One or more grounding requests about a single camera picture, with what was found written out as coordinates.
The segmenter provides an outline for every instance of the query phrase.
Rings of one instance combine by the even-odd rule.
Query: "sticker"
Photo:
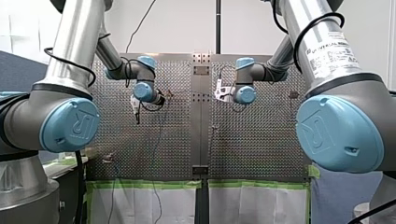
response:
[[[305,53],[315,77],[326,77],[339,68],[361,68],[340,32],[329,32],[328,39]]]

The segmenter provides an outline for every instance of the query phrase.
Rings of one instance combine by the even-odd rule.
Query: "perforated metal panel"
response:
[[[122,178],[191,179],[191,62],[187,57],[184,61],[158,58],[155,86],[172,92],[174,97],[158,112],[141,108],[139,125],[130,105],[132,87],[126,89],[122,80],[108,80],[102,64],[94,63],[98,78],[92,94],[102,117],[92,146],[89,179],[115,177],[113,164],[103,163],[103,157],[110,153],[114,153],[114,164]],[[159,141],[160,126],[163,129]]]
[[[223,66],[234,67],[234,61],[212,63],[212,90]],[[234,76],[232,68],[223,69],[224,84],[232,85]],[[303,77],[292,67],[287,81],[273,85],[255,82],[254,86],[257,99],[245,109],[212,103],[210,178],[304,181],[308,160],[295,133],[295,116],[304,97]],[[292,99],[296,92],[299,96]]]
[[[132,87],[126,89],[124,81],[106,79],[104,67],[95,62],[98,79],[92,94],[102,118],[92,145],[94,156],[88,178],[114,178],[114,166],[103,163],[104,156],[114,153],[122,178],[192,179],[191,167],[208,162],[210,178],[305,182],[308,159],[295,133],[295,115],[304,97],[302,76],[291,68],[285,82],[256,82],[256,102],[242,112],[234,112],[243,107],[210,99],[207,94],[215,89],[220,68],[234,66],[238,57],[210,55],[211,62],[205,64],[210,67],[208,76],[193,73],[196,62],[192,55],[156,56],[155,85],[175,96],[169,107],[165,105],[159,112],[142,109],[139,125],[130,106]],[[260,62],[269,59],[256,58]],[[222,76],[224,84],[232,85],[235,71],[227,67]],[[290,97],[296,93],[297,98]],[[163,129],[158,143],[160,126]]]

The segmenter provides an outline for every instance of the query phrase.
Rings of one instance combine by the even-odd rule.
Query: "green tape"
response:
[[[199,189],[201,181],[147,181],[147,180],[99,180],[87,182],[90,189]]]
[[[268,189],[307,189],[307,183],[286,183],[263,180],[209,180],[212,189],[258,187]]]
[[[320,170],[314,165],[308,165],[308,175],[316,179],[320,178]]]

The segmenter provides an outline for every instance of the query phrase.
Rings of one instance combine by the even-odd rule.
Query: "end effector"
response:
[[[236,81],[231,87],[222,86],[222,77],[219,74],[215,91],[216,99],[240,105],[250,105],[257,97],[254,81],[270,83],[284,81],[287,78],[289,67],[282,68],[267,63],[256,63],[253,58],[240,58],[236,61]]]
[[[137,60],[128,60],[127,63],[121,62],[121,65],[114,70],[106,68],[107,78],[136,79],[134,86],[134,97],[145,103],[154,105],[163,105],[165,98],[160,90],[154,89],[156,62],[152,57],[140,56]]]

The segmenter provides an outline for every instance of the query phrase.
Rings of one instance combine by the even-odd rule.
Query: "silver aluminum tube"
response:
[[[337,6],[333,7],[339,7],[342,3],[342,1],[336,2]],[[279,4],[281,13],[288,27],[290,40],[293,46],[295,45],[298,35],[309,24],[309,22],[326,13],[332,12],[332,8],[326,0],[281,0]],[[337,34],[342,33],[339,21],[337,19],[327,19],[313,27],[304,36],[299,47],[299,64],[303,70],[306,85],[310,90],[335,78],[361,72],[361,69],[358,66],[349,68],[340,67],[335,71],[329,72],[329,74],[320,74],[320,76],[315,76],[306,51],[308,49],[316,49],[319,47],[320,44],[323,44],[322,42],[324,40],[330,38],[329,34],[333,32],[336,32]]]
[[[104,15],[103,0],[67,0],[53,55],[91,67]],[[88,72],[51,58],[45,78],[38,83],[61,85],[89,93],[90,79]]]
[[[102,21],[102,28],[100,31],[100,36],[107,35],[105,22]],[[113,44],[110,42],[109,36],[105,38],[100,38],[96,48],[96,55],[105,65],[108,70],[115,70],[122,66],[122,60],[119,53],[114,48]]]

